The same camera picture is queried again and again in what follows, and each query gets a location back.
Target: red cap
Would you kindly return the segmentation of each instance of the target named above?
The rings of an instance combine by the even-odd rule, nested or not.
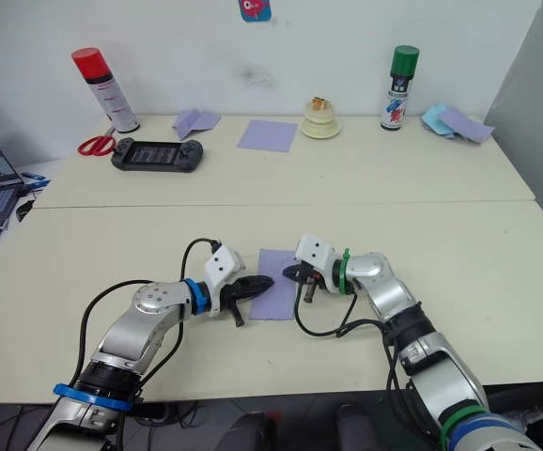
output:
[[[71,54],[71,58],[73,58],[77,68],[87,80],[101,78],[111,73],[101,51],[96,47],[76,50]]]

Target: green cap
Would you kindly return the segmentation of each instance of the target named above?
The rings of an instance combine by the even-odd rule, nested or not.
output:
[[[418,63],[420,49],[412,45],[397,45],[393,55],[391,73],[412,77],[415,73],[415,65]]]

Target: sticker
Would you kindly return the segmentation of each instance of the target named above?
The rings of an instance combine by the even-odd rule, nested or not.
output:
[[[269,0],[238,0],[245,22],[266,22],[272,18]]]
[[[40,174],[33,174],[31,172],[22,172],[21,175],[24,176],[24,177],[27,177],[28,179],[46,180],[46,178],[44,176],[41,176]]]
[[[389,91],[388,106],[382,112],[382,125],[388,129],[398,129],[401,127],[401,120],[405,115],[407,105],[407,94],[399,95]]]

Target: red scissors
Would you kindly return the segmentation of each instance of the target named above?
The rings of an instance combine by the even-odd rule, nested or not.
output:
[[[113,137],[114,131],[115,127],[111,127],[103,136],[94,136],[88,139],[77,148],[77,151],[85,156],[101,157],[102,155],[108,155],[115,150],[117,144]]]

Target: cable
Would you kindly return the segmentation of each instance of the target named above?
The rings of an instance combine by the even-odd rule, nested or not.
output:
[[[123,451],[123,432],[125,431],[125,413],[119,415],[119,423],[115,434],[115,446],[117,451]]]
[[[197,238],[196,240],[192,240],[188,246],[186,246],[186,250],[184,251],[184,256],[181,259],[181,270],[179,272],[179,280],[184,280],[186,275],[186,262],[188,261],[188,255],[190,254],[190,251],[194,247],[195,244],[199,242],[208,242],[211,246],[211,252],[217,251],[219,247],[221,246],[221,243],[217,240],[212,240],[209,238]],[[176,351],[179,349],[179,345],[181,345],[181,340],[184,336],[184,323],[181,322],[178,326],[178,338],[176,339],[176,344],[174,347],[163,357],[163,359],[154,367],[150,372],[142,378],[142,380],[138,384],[138,388],[142,388],[145,383],[150,381],[150,379],[155,375],[157,371],[159,371],[163,365],[165,365],[167,362],[169,362],[169,359],[173,357],[173,355],[176,353]]]
[[[347,314],[343,318],[343,321],[340,326],[336,327],[335,329],[332,329],[331,331],[326,331],[326,332],[310,331],[309,329],[305,327],[305,325],[301,321],[301,316],[299,315],[299,305],[301,303],[302,292],[303,292],[303,284],[299,284],[299,286],[297,287],[297,296],[294,302],[294,319],[297,321],[297,324],[299,325],[301,330],[305,332],[306,334],[309,334],[311,336],[330,336],[330,335],[336,334],[336,336],[340,338],[341,336],[348,334],[350,331],[352,331],[356,327],[363,326],[365,324],[372,324],[378,327],[381,332],[384,332],[386,329],[382,322],[377,321],[375,319],[357,319],[352,322],[346,322],[346,320],[349,318],[352,307],[355,305],[355,302],[357,301],[357,295],[355,294],[353,296],[353,301],[351,302],[349,310],[347,311]]]
[[[409,380],[405,387],[403,388],[404,393],[409,393],[413,390],[415,386],[413,385],[413,382]],[[410,397],[403,397],[403,401],[405,402],[405,405],[407,406],[407,410],[410,412],[411,418],[413,420],[413,423],[420,429],[420,431],[426,435],[427,437],[431,437],[433,440],[438,442],[440,440],[440,437],[436,435],[427,425],[424,418],[422,418],[420,411],[415,406],[415,403]]]
[[[219,249],[219,246],[221,246],[221,243],[217,240],[212,240],[210,238],[197,238],[196,240],[192,240],[190,244],[186,247],[186,250],[184,251],[184,257],[181,259],[181,270],[179,272],[179,280],[184,280],[184,277],[186,275],[186,261],[188,260],[188,255],[190,254],[190,251],[194,247],[195,244],[199,242],[208,242],[211,245],[211,251],[215,253],[217,249]]]
[[[396,339],[393,341],[393,349],[394,352],[391,356],[388,348],[386,346],[384,347],[384,351],[387,358],[389,359],[390,364],[388,377],[386,379],[386,393],[389,398],[389,402],[391,403],[391,409],[395,414],[396,420],[401,424],[401,426],[406,428],[413,435],[420,437],[432,449],[437,449],[437,442],[433,441],[427,434],[425,434],[424,430],[415,422],[415,419],[413,418],[411,411],[409,410],[409,406],[405,400],[405,397],[403,397],[403,392],[401,391],[401,387],[399,386],[399,381],[396,376],[396,361],[398,357]],[[399,404],[399,409],[396,408],[395,400],[393,399],[392,385],[395,386],[395,395],[397,403]]]
[[[195,401],[190,409],[188,409],[183,415],[178,416],[179,426],[182,429],[195,428],[195,426],[193,426],[193,422],[194,422],[194,418],[196,417],[197,412],[198,412],[198,402]],[[190,418],[190,421],[186,424],[184,423],[184,419],[187,418],[188,415],[190,415],[190,413],[192,413],[193,416]]]
[[[350,302],[349,309],[347,310],[347,314],[343,318],[342,322],[340,323],[340,327],[344,327],[347,323],[347,319],[349,319],[351,312],[353,311],[353,308],[355,307],[355,304],[357,304],[357,294],[353,295],[353,300]]]
[[[347,311],[347,314],[343,317],[343,320],[341,321],[340,326],[338,326],[335,329],[332,329],[331,331],[327,332],[313,332],[307,329],[303,322],[301,321],[301,317],[299,315],[299,305],[301,302],[301,294],[303,292],[303,283],[300,283],[297,287],[297,296],[294,303],[294,318],[301,328],[306,334],[312,335],[312,336],[329,336],[332,334],[335,334],[337,338],[340,338],[346,334],[348,334],[353,329],[363,326],[365,324],[372,324],[380,329],[382,334],[386,334],[386,326],[381,321],[375,320],[375,319],[357,319],[355,321],[347,322],[350,313],[352,312],[353,307],[355,306],[355,303],[357,301],[357,295],[355,294],[353,296],[353,300],[351,301],[351,304],[349,306],[349,310]],[[384,346],[384,352],[386,354],[386,358],[389,363],[389,372],[386,379],[386,393],[387,397],[389,398],[389,402],[391,403],[391,408],[393,412],[395,413],[396,420],[407,430],[409,430],[414,435],[419,436],[422,438],[428,445],[432,446],[433,448],[436,448],[437,444],[432,441],[432,439],[425,433],[424,429],[419,426],[419,424],[415,421],[415,418],[413,417],[409,405],[407,404],[405,397],[403,396],[403,393],[401,391],[401,387],[399,386],[398,378],[396,376],[396,361],[398,357],[398,347],[396,343],[396,339],[393,340],[392,346],[394,347],[394,353],[391,355],[390,351],[388,350],[388,347]],[[395,386],[395,392],[393,393],[392,386]]]
[[[44,409],[44,408],[47,408],[47,407],[48,407],[48,406],[38,406],[38,407],[35,407],[34,409],[28,409],[28,410],[26,410],[26,411],[24,411],[24,412],[22,413],[22,416],[25,416],[25,415],[27,415],[28,413],[37,411],[37,410],[39,410],[39,409]],[[9,421],[14,420],[15,418],[17,418],[18,415],[19,415],[18,413],[15,413],[14,415],[10,416],[9,418],[6,418],[6,419],[0,421],[0,427],[3,426],[3,425],[5,425],[5,424],[8,423]]]
[[[69,382],[69,387],[72,387],[75,385],[77,380],[80,377],[80,374],[82,373],[82,368],[84,367],[84,359],[85,359],[85,334],[87,331],[87,322],[90,319],[90,313],[92,312],[92,309],[96,306],[99,301],[109,294],[112,291],[115,291],[118,288],[126,287],[127,285],[135,285],[135,284],[149,284],[152,282],[151,280],[146,279],[135,279],[135,280],[126,280],[125,282],[120,282],[116,285],[113,285],[112,287],[107,288],[105,291],[103,291],[101,294],[99,294],[96,298],[92,300],[92,302],[85,308],[84,315],[82,316],[82,323],[80,326],[80,346],[78,350],[77,355],[77,364],[75,366],[75,372],[73,373],[73,377],[71,378],[71,381]]]
[[[155,428],[151,426],[148,428],[148,439],[147,439],[147,451],[152,449],[152,436],[154,435]]]
[[[21,416],[23,415],[24,410],[25,410],[25,406],[21,406],[19,408],[19,413],[17,413],[17,417],[15,418],[15,422],[12,424],[12,428],[10,429],[10,433],[8,434],[7,445],[5,446],[5,451],[8,451],[10,449],[10,444],[12,443],[12,438],[15,435],[15,430],[17,430],[17,426],[19,425],[19,420],[21,420]]]
[[[155,375],[155,373],[157,371],[159,371],[161,369],[161,367],[163,365],[165,365],[169,361],[169,359],[171,359],[171,357],[173,357],[173,355],[179,349],[179,345],[181,345],[181,339],[182,339],[183,336],[184,336],[184,323],[181,322],[179,324],[179,326],[178,326],[178,338],[176,340],[176,344],[169,351],[169,353],[167,355],[165,355],[163,357],[163,359],[154,368],[152,368],[152,370],[150,370],[150,372],[144,378],[142,378],[142,380],[140,382],[138,382],[138,388],[139,389],[142,388],[145,383],[150,381],[150,379]]]

